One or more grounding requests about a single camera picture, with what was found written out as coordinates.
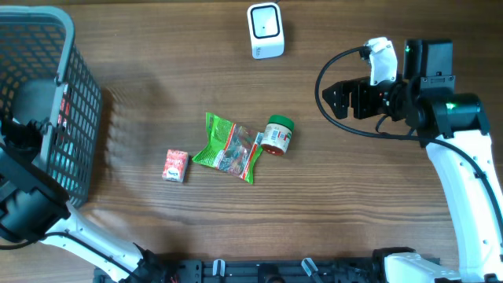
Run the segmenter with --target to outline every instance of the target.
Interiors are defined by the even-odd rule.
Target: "pink packet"
[[[166,181],[183,182],[188,162],[188,153],[168,149],[166,163],[164,164],[163,179]]]

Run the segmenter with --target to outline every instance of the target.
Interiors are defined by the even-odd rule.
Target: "basket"
[[[47,131],[33,164],[79,208],[87,200],[101,89],[75,43],[71,17],[54,7],[0,6],[0,110]]]

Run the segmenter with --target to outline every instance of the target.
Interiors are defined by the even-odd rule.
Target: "wooden table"
[[[400,66],[407,38],[451,38],[457,92],[478,94],[503,173],[503,18],[498,1],[281,2],[285,54],[252,59],[251,2],[62,6],[103,87],[105,109],[89,202],[82,213],[155,253],[184,259],[331,259],[410,246],[457,265],[446,199],[417,143],[381,141],[330,125],[314,81],[335,54],[387,36]],[[357,56],[321,87],[369,74]],[[296,122],[288,154],[263,153],[253,186],[191,164],[165,182],[168,149],[207,143],[205,112],[263,130],[272,114]],[[344,121],[373,130],[376,119]],[[404,123],[383,130],[406,133]],[[93,266],[36,244],[0,256],[1,282],[90,282]]]

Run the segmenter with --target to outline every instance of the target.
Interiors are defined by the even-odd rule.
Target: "green lid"
[[[289,118],[287,118],[285,116],[281,116],[281,115],[272,115],[269,118],[269,123],[280,124],[282,126],[287,127],[291,131],[293,131],[293,127],[295,126],[295,124],[293,123],[292,120],[290,120]]]

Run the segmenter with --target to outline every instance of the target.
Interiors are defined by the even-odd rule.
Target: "pill bottle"
[[[262,148],[275,156],[285,154],[292,138],[293,127],[294,123],[289,118],[272,115],[264,131]]]

